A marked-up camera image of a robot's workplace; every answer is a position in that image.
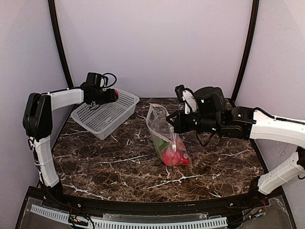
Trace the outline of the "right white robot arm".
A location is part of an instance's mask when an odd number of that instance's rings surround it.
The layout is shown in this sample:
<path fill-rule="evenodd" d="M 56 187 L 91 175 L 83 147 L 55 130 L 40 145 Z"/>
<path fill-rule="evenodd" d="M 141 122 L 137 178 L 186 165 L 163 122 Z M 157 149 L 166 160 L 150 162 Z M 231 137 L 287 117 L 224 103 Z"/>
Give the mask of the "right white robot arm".
<path fill-rule="evenodd" d="M 211 133 L 219 137 L 243 140 L 272 140 L 297 146 L 295 152 L 275 169 L 256 177 L 250 184 L 249 194 L 268 195 L 294 177 L 305 173 L 305 122 L 271 115 L 263 109 L 237 106 L 227 108 L 219 87 L 204 87 L 195 92 L 179 85 L 175 88 L 184 110 L 175 111 L 166 120 L 174 132 L 190 131 Z"/>

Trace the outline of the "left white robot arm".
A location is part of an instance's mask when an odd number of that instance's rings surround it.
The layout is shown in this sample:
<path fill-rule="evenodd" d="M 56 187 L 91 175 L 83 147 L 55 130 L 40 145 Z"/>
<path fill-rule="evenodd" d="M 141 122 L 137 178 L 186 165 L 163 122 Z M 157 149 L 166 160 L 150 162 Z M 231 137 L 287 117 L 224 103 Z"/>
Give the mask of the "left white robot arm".
<path fill-rule="evenodd" d="M 114 84 L 109 83 L 110 76 L 115 75 L 89 72 L 86 81 L 78 87 L 29 95 L 22 124 L 40 181 L 45 187 L 54 188 L 60 182 L 51 152 L 53 111 L 82 103 L 104 105 L 116 102 L 119 94 L 112 88 Z"/>

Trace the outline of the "red orange toy mango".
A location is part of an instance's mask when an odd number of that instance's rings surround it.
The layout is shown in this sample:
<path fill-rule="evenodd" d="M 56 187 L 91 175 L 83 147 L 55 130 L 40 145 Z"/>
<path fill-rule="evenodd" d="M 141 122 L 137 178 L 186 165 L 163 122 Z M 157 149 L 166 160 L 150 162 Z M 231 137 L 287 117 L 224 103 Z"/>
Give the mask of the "red orange toy mango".
<path fill-rule="evenodd" d="M 177 140 L 176 145 L 177 145 L 178 150 L 186 151 L 185 144 L 182 140 Z"/>

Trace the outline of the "green toy cucumber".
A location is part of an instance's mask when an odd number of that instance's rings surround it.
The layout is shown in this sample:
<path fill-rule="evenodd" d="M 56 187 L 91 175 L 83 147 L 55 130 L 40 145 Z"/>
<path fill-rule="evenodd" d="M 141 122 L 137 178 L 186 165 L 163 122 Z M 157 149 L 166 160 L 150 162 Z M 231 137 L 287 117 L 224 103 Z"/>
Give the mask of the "green toy cucumber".
<path fill-rule="evenodd" d="M 153 142 L 154 142 L 155 149 L 159 152 L 163 152 L 170 145 L 170 142 L 167 142 L 157 136 L 155 136 L 153 138 Z"/>

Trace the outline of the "red toy orange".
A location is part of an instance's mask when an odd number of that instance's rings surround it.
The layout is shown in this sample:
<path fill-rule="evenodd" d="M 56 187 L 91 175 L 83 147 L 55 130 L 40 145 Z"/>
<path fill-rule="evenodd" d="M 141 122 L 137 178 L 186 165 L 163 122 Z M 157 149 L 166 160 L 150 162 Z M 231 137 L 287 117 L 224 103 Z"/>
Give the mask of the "red toy orange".
<path fill-rule="evenodd" d="M 118 98 L 119 98 L 119 93 L 118 93 L 118 91 L 117 91 L 117 90 L 115 90 L 115 89 L 114 89 L 114 92 L 115 92 L 115 100 L 117 101 L 117 100 L 118 100 Z"/>

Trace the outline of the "red toy apple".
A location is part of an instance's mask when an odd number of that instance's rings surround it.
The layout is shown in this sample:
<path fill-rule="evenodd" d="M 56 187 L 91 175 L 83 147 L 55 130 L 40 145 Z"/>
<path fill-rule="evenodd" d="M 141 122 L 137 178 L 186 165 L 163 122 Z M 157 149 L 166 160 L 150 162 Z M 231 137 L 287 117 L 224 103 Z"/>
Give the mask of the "red toy apple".
<path fill-rule="evenodd" d="M 165 150 L 162 156 L 162 161 L 170 167 L 187 166 L 190 164 L 190 158 L 188 154 L 179 150 L 174 152 Z"/>

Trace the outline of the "clear dotted zip top bag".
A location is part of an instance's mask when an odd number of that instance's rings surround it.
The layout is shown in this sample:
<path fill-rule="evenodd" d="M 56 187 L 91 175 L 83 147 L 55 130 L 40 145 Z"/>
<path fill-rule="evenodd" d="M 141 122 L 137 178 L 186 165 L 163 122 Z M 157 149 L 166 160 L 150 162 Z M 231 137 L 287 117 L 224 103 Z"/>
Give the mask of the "clear dotted zip top bag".
<path fill-rule="evenodd" d="M 152 137 L 152 140 L 155 136 L 162 138 L 163 140 L 170 142 L 170 145 L 165 149 L 168 151 L 177 151 L 177 140 L 182 140 L 180 136 L 174 133 L 169 124 L 166 121 L 166 117 L 169 115 L 166 108 L 160 104 L 150 104 L 148 114 L 146 117 L 146 125 L 148 127 L 149 133 Z M 158 157 L 162 160 L 163 152 L 159 152 L 155 149 Z"/>

